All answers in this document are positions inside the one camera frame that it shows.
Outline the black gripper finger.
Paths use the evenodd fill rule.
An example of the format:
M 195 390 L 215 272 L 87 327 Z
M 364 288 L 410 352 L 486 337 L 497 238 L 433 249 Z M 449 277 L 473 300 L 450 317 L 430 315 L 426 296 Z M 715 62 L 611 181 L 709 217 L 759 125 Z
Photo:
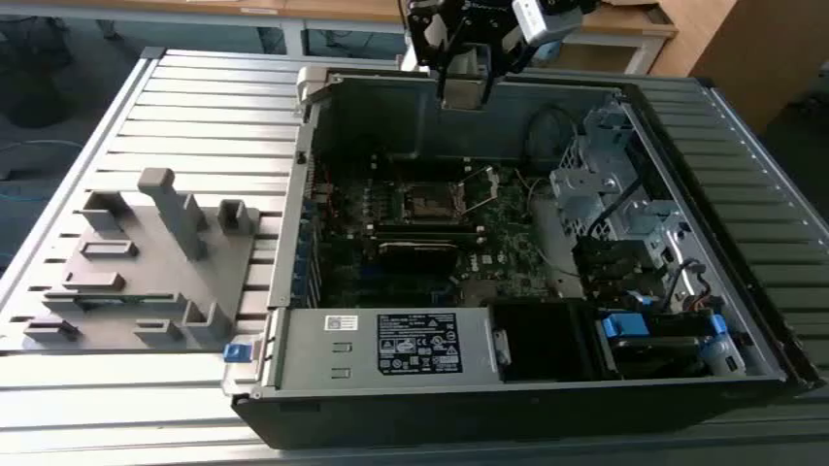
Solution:
M 456 56 L 456 41 L 458 31 L 454 28 L 444 29 L 438 44 L 433 44 L 436 33 L 426 28 L 417 30 L 417 60 L 437 74 L 437 99 L 441 105 L 446 104 L 446 84 L 449 67 Z
M 520 73 L 539 48 L 531 45 L 521 31 L 511 31 L 485 46 L 485 86 L 482 104 L 490 100 L 496 83 L 508 75 Z

